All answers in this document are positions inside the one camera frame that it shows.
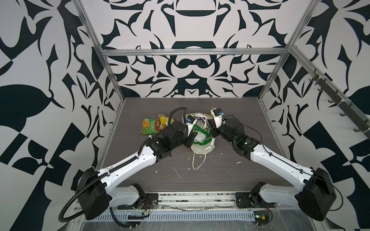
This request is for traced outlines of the yellow chips snack bag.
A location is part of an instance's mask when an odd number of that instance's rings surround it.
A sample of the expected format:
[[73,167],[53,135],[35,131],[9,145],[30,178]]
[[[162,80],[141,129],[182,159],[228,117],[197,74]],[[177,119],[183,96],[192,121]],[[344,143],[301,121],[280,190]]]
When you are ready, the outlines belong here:
[[159,130],[162,131],[168,126],[169,116],[165,114],[159,114]]

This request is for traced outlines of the green red snack bag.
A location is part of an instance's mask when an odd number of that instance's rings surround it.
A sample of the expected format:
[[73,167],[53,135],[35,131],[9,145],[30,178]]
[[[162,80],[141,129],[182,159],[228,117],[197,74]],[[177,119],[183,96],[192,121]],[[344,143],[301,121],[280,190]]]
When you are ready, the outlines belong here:
[[144,135],[152,135],[159,133],[160,130],[161,121],[160,119],[151,119],[151,118],[144,118],[141,134]]

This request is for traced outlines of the floral paper gift bag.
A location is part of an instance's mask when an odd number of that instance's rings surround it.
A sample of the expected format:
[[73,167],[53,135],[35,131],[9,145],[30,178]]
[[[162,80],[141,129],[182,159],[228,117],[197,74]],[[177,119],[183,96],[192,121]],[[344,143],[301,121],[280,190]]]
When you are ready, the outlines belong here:
[[[192,128],[188,134],[192,131],[196,134],[193,144],[191,145],[193,151],[192,168],[194,170],[198,170],[204,164],[207,154],[215,148],[215,138],[211,136],[209,119],[213,119],[213,117],[204,113],[190,113],[185,115],[186,125]],[[195,155],[203,156],[203,161],[198,167],[194,166]]]

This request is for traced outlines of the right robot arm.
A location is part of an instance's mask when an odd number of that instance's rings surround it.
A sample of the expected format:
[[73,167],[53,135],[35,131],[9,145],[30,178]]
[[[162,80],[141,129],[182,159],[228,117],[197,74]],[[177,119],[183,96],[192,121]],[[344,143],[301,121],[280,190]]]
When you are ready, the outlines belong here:
[[268,168],[291,184],[291,187],[280,187],[260,183],[252,191],[258,199],[297,207],[314,220],[325,220],[337,198],[327,171],[313,170],[273,152],[262,141],[246,135],[245,125],[237,118],[216,116],[207,121],[213,137],[222,137],[238,155]]

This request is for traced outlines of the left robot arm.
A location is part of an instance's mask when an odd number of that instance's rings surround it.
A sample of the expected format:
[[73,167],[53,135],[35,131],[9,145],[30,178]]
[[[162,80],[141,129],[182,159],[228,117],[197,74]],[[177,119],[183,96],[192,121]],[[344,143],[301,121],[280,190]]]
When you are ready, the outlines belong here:
[[109,207],[139,206],[145,193],[138,184],[130,185],[124,193],[115,193],[115,188],[142,169],[169,157],[173,149],[181,145],[190,148],[197,135],[193,130],[195,124],[194,118],[185,124],[175,121],[163,132],[147,138],[139,151],[124,160],[100,170],[93,167],[86,170],[76,189],[85,218],[94,219]]

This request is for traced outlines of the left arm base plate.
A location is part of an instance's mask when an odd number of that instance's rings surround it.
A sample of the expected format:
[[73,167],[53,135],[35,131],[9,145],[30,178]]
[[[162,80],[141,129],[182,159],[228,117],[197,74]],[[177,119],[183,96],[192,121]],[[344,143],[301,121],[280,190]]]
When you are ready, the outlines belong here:
[[119,210],[128,209],[151,209],[158,205],[159,194],[158,193],[147,193],[145,197],[139,197],[138,201],[133,205],[121,205],[118,206]]

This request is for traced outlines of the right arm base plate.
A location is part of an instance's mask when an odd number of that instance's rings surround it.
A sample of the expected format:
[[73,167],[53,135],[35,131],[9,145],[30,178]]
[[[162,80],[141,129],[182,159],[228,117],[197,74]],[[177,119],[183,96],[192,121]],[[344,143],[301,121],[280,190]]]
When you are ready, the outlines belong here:
[[235,197],[238,208],[275,208],[274,203],[265,202],[257,193],[237,192]]

